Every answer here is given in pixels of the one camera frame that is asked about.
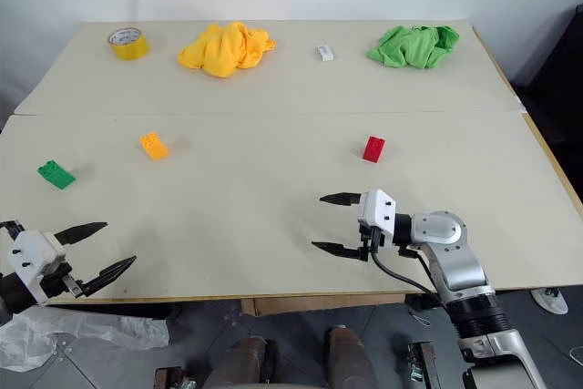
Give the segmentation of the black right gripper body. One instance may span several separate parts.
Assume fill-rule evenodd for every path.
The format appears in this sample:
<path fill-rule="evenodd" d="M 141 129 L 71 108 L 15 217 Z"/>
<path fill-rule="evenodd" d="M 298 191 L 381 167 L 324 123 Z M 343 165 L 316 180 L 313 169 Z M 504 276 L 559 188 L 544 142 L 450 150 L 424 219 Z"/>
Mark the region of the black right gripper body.
<path fill-rule="evenodd" d="M 357 259 L 360 261 L 369 261 L 378 255 L 379 249 L 384 246 L 385 235 L 383 231 L 376 226 L 360 225 L 359 232 L 361 236 L 361 246 L 357 249 Z"/>

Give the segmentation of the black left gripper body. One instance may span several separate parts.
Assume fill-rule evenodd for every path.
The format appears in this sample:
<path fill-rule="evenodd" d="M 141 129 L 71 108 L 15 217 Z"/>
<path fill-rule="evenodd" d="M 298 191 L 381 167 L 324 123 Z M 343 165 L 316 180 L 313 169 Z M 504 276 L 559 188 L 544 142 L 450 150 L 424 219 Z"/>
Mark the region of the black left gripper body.
<path fill-rule="evenodd" d="M 81 282 L 73 278 L 71 271 L 70 264 L 64 261 L 54 272 L 44 276 L 40 286 L 47 298 L 54 298 L 65 292 L 72 294 L 75 298 L 85 294 Z"/>

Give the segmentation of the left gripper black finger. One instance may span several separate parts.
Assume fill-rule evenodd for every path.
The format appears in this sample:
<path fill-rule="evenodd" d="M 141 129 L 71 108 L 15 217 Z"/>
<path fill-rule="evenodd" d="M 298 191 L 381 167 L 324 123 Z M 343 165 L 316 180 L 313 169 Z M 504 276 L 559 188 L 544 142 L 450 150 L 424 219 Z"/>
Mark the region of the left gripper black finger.
<path fill-rule="evenodd" d="M 54 236 L 62 245 L 73 245 L 90 237 L 106 226 L 106 222 L 90 222 L 62 230 L 55 233 Z"/>
<path fill-rule="evenodd" d="M 87 283 L 81 283 L 80 287 L 83 295 L 89 297 L 107 287 L 110 283 L 114 282 L 120 275 L 122 275 L 136 259 L 137 256 L 134 255 L 122 261 L 118 261 L 100 271 L 99 275 L 95 279 Z"/>

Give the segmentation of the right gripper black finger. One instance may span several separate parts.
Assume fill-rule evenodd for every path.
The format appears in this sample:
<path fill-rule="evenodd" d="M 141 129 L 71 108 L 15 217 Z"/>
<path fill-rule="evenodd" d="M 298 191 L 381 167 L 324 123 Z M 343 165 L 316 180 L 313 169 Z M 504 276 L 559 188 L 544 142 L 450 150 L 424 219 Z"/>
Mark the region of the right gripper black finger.
<path fill-rule="evenodd" d="M 336 257 L 365 261 L 365 247 L 349 249 L 342 244 L 325 241 L 313 241 L 312 245 Z"/>
<path fill-rule="evenodd" d="M 351 192 L 339 192 L 324 195 L 319 198 L 320 202 L 330 203 L 339 206 L 352 206 L 360 203 L 361 194 Z"/>

